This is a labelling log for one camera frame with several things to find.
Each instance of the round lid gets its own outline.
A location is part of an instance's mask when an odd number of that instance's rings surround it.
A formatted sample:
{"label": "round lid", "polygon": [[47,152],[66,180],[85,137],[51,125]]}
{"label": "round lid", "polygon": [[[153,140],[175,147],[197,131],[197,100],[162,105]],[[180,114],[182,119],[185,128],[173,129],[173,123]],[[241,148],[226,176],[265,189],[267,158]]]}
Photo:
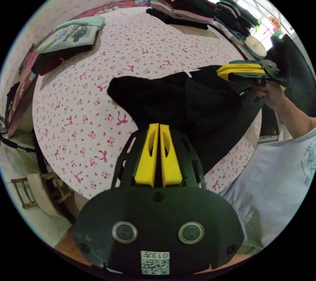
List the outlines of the round lid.
{"label": "round lid", "polygon": [[249,53],[258,59],[263,59],[267,55],[267,51],[263,44],[256,38],[249,36],[245,40],[245,48]]}

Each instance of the wooden floor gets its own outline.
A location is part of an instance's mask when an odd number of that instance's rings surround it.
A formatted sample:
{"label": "wooden floor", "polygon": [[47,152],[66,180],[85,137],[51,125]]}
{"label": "wooden floor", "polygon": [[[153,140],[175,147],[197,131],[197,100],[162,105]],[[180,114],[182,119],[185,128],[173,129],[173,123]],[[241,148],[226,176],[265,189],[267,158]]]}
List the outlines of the wooden floor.
{"label": "wooden floor", "polygon": [[80,250],[76,247],[75,242],[72,238],[72,229],[70,229],[61,241],[56,245],[56,250],[61,252],[63,255],[70,257],[73,260],[77,260],[82,264],[90,266],[91,264],[83,257]]}

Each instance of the black cable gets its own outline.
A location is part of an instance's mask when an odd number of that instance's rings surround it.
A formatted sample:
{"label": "black cable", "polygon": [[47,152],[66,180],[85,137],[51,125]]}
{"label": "black cable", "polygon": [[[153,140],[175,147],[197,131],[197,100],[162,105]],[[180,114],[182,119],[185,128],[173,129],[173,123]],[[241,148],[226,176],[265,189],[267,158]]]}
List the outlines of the black cable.
{"label": "black cable", "polygon": [[[107,6],[107,4],[109,5],[109,8],[107,9],[107,11],[105,11],[104,7]],[[110,10],[110,8],[111,8],[111,5],[112,5],[112,8],[116,7],[116,2],[115,1],[108,1],[105,4],[103,4],[102,5],[103,12],[108,12]]]}

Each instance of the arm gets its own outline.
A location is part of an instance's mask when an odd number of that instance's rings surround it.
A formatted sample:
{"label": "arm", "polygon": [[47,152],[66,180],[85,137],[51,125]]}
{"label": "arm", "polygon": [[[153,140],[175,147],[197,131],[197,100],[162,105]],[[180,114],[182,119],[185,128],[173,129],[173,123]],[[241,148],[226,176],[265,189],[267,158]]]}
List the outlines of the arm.
{"label": "arm", "polygon": [[299,110],[285,95],[280,85],[268,82],[265,87],[253,85],[256,95],[276,111],[293,138],[303,136],[316,128],[316,118],[307,116]]}
{"label": "arm", "polygon": [[316,128],[316,118],[307,116],[288,98],[285,98],[275,111],[294,139],[303,136]]}

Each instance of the label sticker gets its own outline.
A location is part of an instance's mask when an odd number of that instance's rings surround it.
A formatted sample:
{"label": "label sticker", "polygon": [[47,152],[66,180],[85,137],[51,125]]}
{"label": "label sticker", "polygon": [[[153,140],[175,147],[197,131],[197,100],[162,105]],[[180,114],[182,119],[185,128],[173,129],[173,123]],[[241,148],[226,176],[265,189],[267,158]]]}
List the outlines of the label sticker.
{"label": "label sticker", "polygon": [[164,275],[169,272],[169,252],[141,251],[142,274]]}

